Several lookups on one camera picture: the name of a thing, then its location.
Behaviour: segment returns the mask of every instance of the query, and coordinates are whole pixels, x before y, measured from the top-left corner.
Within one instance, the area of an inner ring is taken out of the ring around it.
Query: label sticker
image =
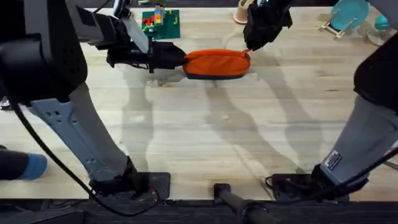
[[[333,150],[325,161],[325,165],[328,169],[333,170],[342,158],[343,156],[341,156],[336,150]]]

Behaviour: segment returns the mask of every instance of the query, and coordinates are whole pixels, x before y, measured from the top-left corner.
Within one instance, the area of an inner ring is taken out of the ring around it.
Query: green box
[[[150,18],[154,15],[152,12],[143,12],[142,19]],[[144,30],[145,24],[141,22],[141,29]],[[155,25],[155,33],[144,31],[147,36],[153,37],[154,40],[180,38],[180,11],[165,10],[163,25]]]

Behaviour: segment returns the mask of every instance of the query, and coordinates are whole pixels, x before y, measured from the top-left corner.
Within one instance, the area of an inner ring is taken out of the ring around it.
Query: black mount
[[[335,186],[321,171],[320,164],[314,167],[311,174],[274,174],[270,177],[270,180],[266,184],[272,189],[274,198],[284,201],[307,198]],[[368,179],[364,179],[349,186],[341,186],[335,191],[315,198],[315,200],[318,202],[323,200],[347,202],[349,201],[349,194],[360,190],[367,182]]]
[[[112,181],[98,182],[91,180],[89,185],[103,196],[116,195],[121,192],[133,192],[133,198],[149,193],[154,188],[159,198],[168,199],[170,194],[170,174],[168,172],[137,172],[130,158],[127,160],[126,170],[122,176]]]

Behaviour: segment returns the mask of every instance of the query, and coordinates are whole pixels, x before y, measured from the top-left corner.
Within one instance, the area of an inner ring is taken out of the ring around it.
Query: colorful toy
[[[154,40],[180,38],[180,11],[166,11],[164,1],[154,2],[154,11],[142,13],[142,31]]]

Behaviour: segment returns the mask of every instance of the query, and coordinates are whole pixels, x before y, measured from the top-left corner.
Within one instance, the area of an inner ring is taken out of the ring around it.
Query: small wooden stand
[[[338,31],[335,30],[334,28],[330,27],[330,23],[333,20],[333,18],[336,17],[336,15],[338,14],[339,11],[336,11],[335,13],[333,13],[333,15],[331,15],[330,19],[328,21],[326,21],[320,28],[319,30],[327,30],[328,32],[332,33],[335,35],[335,40],[340,39],[340,37],[344,36],[344,34],[346,33],[346,31],[349,29],[349,27],[351,26],[351,24],[353,22],[355,22],[356,18],[354,18],[352,21],[350,21],[349,23],[347,23],[347,26],[344,27],[343,30]]]

